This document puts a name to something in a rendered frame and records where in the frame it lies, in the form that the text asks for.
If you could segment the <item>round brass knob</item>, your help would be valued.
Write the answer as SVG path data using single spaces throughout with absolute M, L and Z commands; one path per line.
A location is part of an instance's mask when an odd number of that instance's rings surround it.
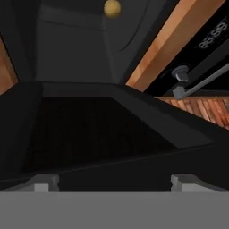
M 106 0 L 104 13 L 109 18 L 115 18 L 121 13 L 121 4 L 118 0 Z

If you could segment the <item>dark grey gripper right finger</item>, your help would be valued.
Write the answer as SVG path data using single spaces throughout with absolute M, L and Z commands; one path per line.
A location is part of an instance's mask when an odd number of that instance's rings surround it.
M 173 174 L 171 192 L 228 192 L 228 190 L 201 181 L 193 174 Z

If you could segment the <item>grey round oven knob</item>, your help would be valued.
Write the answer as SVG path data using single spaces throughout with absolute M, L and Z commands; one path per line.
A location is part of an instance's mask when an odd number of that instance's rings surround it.
M 172 70 L 172 76 L 180 82 L 187 82 L 188 79 L 188 66 L 180 65 Z

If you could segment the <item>orange wooden side panel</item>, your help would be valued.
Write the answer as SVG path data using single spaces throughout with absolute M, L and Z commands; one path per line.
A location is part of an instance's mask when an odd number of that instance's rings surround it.
M 180 0 L 126 85 L 144 91 L 226 0 Z

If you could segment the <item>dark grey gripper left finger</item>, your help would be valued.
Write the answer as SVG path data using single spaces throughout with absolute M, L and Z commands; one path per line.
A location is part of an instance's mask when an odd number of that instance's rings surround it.
M 59 176 L 57 174 L 38 174 L 24 183 L 2 189 L 2 192 L 58 192 Z

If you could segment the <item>black oven with display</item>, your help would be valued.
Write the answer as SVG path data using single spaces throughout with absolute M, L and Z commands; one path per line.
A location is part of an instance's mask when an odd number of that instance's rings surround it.
M 204 78 L 204 75 L 194 76 L 191 71 L 227 39 L 229 39 L 229 0 L 222 4 L 174 60 L 148 86 L 145 93 L 162 97 L 163 95 L 171 95 L 172 90 L 178 85 L 184 86 L 186 89 L 195 86 Z M 172 76 L 172 70 L 182 65 L 189 68 L 188 82 L 179 82 Z

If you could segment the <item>dark grey cupboard door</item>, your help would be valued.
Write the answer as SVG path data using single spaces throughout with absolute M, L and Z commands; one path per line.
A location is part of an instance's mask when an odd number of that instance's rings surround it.
M 172 0 L 42 0 L 37 18 L 37 79 L 124 83 L 172 8 Z

